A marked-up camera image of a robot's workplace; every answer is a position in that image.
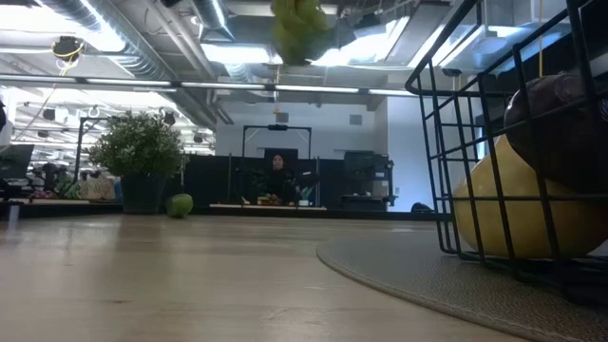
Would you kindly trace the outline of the black wire basket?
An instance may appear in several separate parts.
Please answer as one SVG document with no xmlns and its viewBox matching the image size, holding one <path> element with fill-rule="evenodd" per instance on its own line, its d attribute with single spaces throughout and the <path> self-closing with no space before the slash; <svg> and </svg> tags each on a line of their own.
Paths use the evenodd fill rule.
<svg viewBox="0 0 608 342">
<path fill-rule="evenodd" d="M 543 174 L 541 150 L 534 146 L 538 170 L 537 196 L 506 196 L 500 178 L 496 141 L 506 132 L 528 126 L 533 138 L 535 121 L 585 105 L 601 121 L 597 102 L 608 99 L 608 66 L 599 60 L 608 57 L 608 0 L 565 0 L 566 9 L 503 54 L 489 67 L 472 72 L 440 68 L 432 57 L 456 28 L 473 0 L 465 0 L 447 22 L 439 38 L 413 69 L 406 89 L 419 98 L 427 169 L 431 181 L 432 206 L 450 221 L 438 221 L 437 233 L 443 252 L 465 261 L 510 273 L 523 282 L 539 283 L 559 291 L 569 300 L 608 308 L 608 239 L 585 256 L 566 257 L 560 252 L 551 212 L 552 201 L 591 202 L 608 209 L 608 193 L 577 193 Z M 576 74 L 583 80 L 585 98 L 545 112 L 530 114 L 526 83 L 548 75 Z M 504 113 L 516 92 L 522 94 L 525 119 L 504 127 Z M 473 195 L 470 171 L 485 156 L 492 164 L 508 256 L 486 254 Z M 456 224 L 452 191 L 466 181 L 467 199 L 473 216 L 477 247 L 471 248 L 460 236 Z M 541 203 L 550 243 L 550 258 L 515 257 L 505 203 L 508 200 L 537 200 Z"/>
</svg>

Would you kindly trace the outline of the green grape bunch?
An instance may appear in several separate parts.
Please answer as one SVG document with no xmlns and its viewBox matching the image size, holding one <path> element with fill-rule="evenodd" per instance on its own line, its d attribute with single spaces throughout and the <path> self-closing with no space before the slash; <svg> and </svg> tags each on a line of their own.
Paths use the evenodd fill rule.
<svg viewBox="0 0 608 342">
<path fill-rule="evenodd" d="M 272 0 L 275 49 L 284 65 L 305 66 L 331 47 L 333 29 L 318 0 Z"/>
</svg>

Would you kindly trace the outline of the red grape bunch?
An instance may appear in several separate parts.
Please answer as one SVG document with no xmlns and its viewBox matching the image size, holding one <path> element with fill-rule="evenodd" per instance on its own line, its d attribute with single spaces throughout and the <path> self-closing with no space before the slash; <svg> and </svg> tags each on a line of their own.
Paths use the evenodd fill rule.
<svg viewBox="0 0 608 342">
<path fill-rule="evenodd" d="M 584 100 L 583 80 L 576 74 L 548 75 L 526 83 L 530 114 L 538 117 L 553 109 Z M 520 91 L 503 117 L 504 127 L 525 119 Z M 601 121 L 583 104 L 535 121 L 533 138 L 528 126 L 506 132 L 511 147 L 535 170 L 534 146 L 541 150 L 543 174 L 551 181 L 584 194 L 608 193 L 608 99 L 597 102 Z"/>
</svg>

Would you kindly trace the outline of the person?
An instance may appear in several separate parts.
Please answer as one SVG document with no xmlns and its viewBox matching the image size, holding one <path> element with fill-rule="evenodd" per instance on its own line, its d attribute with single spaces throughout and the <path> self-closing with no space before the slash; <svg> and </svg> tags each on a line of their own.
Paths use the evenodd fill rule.
<svg viewBox="0 0 608 342">
<path fill-rule="evenodd" d="M 265 173 L 262 195 L 267 203 L 275 206 L 295 206 L 299 201 L 295 175 L 287 169 L 284 158 L 274 154 L 272 167 Z"/>
</svg>

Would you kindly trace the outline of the black equipment cart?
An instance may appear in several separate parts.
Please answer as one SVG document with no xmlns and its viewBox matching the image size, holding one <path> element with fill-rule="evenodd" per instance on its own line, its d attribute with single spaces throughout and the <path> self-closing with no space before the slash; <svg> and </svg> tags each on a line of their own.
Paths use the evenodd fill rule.
<svg viewBox="0 0 608 342">
<path fill-rule="evenodd" d="M 347 151 L 344 155 L 345 194 L 340 206 L 349 211 L 387 212 L 393 192 L 394 162 L 387 154 Z"/>
</svg>

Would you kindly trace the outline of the wooden background table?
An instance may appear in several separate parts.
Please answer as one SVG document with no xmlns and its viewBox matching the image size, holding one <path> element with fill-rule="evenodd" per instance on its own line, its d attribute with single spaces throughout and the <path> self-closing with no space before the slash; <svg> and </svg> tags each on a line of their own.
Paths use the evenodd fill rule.
<svg viewBox="0 0 608 342">
<path fill-rule="evenodd" d="M 273 205 L 253 205 L 253 204 L 210 204 L 210 208 L 215 209 L 251 209 L 251 210 L 300 210 L 300 211 L 327 211 L 326 207 L 314 206 L 273 206 Z"/>
</svg>

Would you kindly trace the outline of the long ceiling light strip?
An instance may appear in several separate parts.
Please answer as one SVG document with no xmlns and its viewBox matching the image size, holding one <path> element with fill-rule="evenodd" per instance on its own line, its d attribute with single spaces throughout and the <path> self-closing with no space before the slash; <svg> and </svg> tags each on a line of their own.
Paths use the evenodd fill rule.
<svg viewBox="0 0 608 342">
<path fill-rule="evenodd" d="M 0 81 L 13 83 L 33 83 L 86 86 L 122 86 L 143 87 L 150 89 L 213 89 L 213 90 L 247 90 L 247 91 L 271 91 L 271 92 L 310 92 L 321 94 L 340 94 L 356 96 L 386 96 L 386 97 L 413 97 L 413 94 L 402 89 L 388 88 L 365 88 L 344 87 L 325 85 L 274 85 L 274 84 L 249 84 L 249 83 L 221 83 L 221 82 L 198 82 L 198 81 L 152 81 L 141 79 L 113 79 L 113 78 L 91 78 L 70 76 L 45 76 L 29 74 L 0 73 Z"/>
</svg>

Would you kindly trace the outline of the green cucumber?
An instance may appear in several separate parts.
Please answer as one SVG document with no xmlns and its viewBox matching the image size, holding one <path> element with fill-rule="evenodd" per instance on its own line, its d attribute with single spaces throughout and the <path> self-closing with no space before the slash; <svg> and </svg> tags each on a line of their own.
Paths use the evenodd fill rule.
<svg viewBox="0 0 608 342">
<path fill-rule="evenodd" d="M 168 217 L 183 219 L 194 207 L 193 199 L 188 194 L 177 194 L 165 202 L 165 211 Z"/>
</svg>

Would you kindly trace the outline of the round grey mat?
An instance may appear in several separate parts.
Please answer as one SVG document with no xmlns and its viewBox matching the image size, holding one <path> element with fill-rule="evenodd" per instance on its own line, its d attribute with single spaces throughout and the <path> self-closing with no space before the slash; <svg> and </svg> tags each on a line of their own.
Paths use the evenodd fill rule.
<svg viewBox="0 0 608 342">
<path fill-rule="evenodd" d="M 608 309 L 440 251 L 431 232 L 336 237 L 316 247 L 339 274 L 380 292 L 538 342 L 608 342 Z"/>
</svg>

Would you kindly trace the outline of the potted green plant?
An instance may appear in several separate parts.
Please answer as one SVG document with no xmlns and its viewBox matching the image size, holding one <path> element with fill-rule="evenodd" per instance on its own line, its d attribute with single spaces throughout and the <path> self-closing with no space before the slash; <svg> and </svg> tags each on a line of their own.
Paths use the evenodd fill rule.
<svg viewBox="0 0 608 342">
<path fill-rule="evenodd" d="M 186 163 L 181 133 L 157 114 L 107 119 L 107 131 L 86 152 L 89 160 L 120 179 L 123 211 L 155 215 L 169 178 Z"/>
</svg>

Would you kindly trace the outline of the black yellow ceiling reel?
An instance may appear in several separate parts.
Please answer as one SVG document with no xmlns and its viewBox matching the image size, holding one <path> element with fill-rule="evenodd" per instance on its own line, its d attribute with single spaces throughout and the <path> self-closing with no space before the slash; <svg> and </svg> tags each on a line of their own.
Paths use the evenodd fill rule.
<svg viewBox="0 0 608 342">
<path fill-rule="evenodd" d="M 73 36 L 61 36 L 51 45 L 52 54 L 64 62 L 76 62 L 85 47 L 85 42 Z"/>
</svg>

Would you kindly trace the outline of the dark monitor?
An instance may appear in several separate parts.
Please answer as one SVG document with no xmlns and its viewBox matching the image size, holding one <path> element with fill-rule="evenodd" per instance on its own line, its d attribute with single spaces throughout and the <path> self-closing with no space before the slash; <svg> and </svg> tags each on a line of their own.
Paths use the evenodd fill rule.
<svg viewBox="0 0 608 342">
<path fill-rule="evenodd" d="M 28 172 L 33 144 L 0 145 L 0 179 L 24 179 Z"/>
</svg>

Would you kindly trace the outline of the black aluminium table frame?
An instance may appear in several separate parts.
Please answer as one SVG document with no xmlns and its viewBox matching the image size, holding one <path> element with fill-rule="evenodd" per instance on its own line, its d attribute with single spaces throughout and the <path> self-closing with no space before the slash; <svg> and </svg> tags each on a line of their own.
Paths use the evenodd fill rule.
<svg viewBox="0 0 608 342">
<path fill-rule="evenodd" d="M 20 216 L 24 219 L 76 217 L 101 214 L 121 214 L 123 207 L 117 203 L 24 203 Z M 300 211 L 300 210 L 251 210 L 251 209 L 215 209 L 209 206 L 194 207 L 191 215 L 230 216 L 230 217 L 265 217 L 265 218 L 299 218 L 299 219 L 368 219 L 368 220 L 403 220 L 403 221 L 450 221 L 450 214 L 411 213 L 411 212 L 365 212 L 349 210 Z"/>
</svg>

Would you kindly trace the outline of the black partition wall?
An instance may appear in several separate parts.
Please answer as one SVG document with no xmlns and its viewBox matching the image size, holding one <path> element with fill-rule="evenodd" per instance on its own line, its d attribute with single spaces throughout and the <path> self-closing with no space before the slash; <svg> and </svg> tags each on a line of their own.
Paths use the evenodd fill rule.
<svg viewBox="0 0 608 342">
<path fill-rule="evenodd" d="M 308 200 L 317 206 L 335 208 L 346 193 L 342 160 L 287 159 L 284 169 L 287 183 L 301 190 L 308 188 Z M 183 171 L 182 190 L 197 207 L 243 200 L 254 204 L 268 192 L 272 171 L 270 158 L 194 155 Z"/>
</svg>

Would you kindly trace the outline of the large metal ceiling duct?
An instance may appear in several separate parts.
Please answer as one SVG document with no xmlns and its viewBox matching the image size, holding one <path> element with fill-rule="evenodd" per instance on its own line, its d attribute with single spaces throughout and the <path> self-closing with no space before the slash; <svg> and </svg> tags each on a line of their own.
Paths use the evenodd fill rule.
<svg viewBox="0 0 608 342">
<path fill-rule="evenodd" d="M 396 0 L 376 12 L 379 25 L 325 55 L 331 66 L 370 70 L 414 69 L 465 0 Z M 473 0 L 432 57 L 436 67 L 485 69 L 512 46 L 566 9 L 565 0 Z"/>
</svg>

